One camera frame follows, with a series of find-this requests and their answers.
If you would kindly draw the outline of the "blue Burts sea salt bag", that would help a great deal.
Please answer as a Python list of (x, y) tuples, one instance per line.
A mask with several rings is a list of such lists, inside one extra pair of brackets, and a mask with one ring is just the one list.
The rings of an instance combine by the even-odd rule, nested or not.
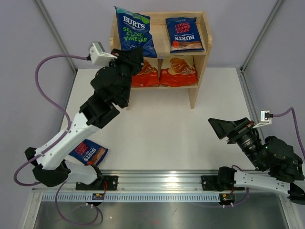
[(151, 18), (117, 6), (115, 9), (121, 50), (142, 47), (144, 57), (156, 58), (157, 52), (150, 33)]

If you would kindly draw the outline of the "cassava chips bag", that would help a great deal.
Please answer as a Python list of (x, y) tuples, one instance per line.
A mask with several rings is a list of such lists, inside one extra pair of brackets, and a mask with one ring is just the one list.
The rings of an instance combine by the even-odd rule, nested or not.
[(153, 87), (159, 84), (158, 59), (144, 58), (142, 70), (132, 78), (132, 87)]
[(193, 56), (166, 56), (161, 65), (159, 82), (163, 86), (189, 86), (198, 82)]

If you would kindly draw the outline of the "blue Burts chilli bag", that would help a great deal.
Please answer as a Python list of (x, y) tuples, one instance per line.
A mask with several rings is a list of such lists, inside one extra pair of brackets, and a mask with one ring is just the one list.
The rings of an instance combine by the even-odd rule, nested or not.
[(170, 53), (204, 51), (195, 18), (167, 18), (167, 30), (170, 37)]
[(69, 153), (69, 156), (72, 156), (84, 165), (98, 166), (106, 157), (108, 150), (91, 140), (85, 139)]

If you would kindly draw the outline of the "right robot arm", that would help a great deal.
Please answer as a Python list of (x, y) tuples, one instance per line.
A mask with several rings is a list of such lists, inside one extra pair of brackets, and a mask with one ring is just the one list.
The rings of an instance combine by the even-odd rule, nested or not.
[(227, 144), (237, 144), (255, 170), (267, 175), (251, 175), (237, 167), (220, 167), (214, 178), (202, 178), (203, 185), (217, 191), (234, 191), (237, 187), (268, 190), (304, 205), (305, 192), (295, 184), (305, 179), (303, 161), (292, 146), (275, 136), (267, 137), (263, 144), (256, 124), (246, 117), (236, 121), (209, 118), (208, 122), (219, 139), (227, 138)]

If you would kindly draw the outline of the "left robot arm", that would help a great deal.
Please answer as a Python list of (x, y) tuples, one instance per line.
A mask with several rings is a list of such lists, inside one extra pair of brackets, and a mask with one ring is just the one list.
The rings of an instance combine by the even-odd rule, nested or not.
[(113, 49), (114, 60), (99, 69), (91, 81), (93, 95), (80, 106), (79, 112), (67, 127), (39, 148), (29, 147), (28, 161), (33, 164), (35, 185), (54, 187), (64, 182), (76, 182), (99, 189), (103, 174), (96, 165), (80, 165), (65, 160), (83, 140), (104, 128), (129, 105), (132, 77), (143, 66), (143, 48), (129, 51)]

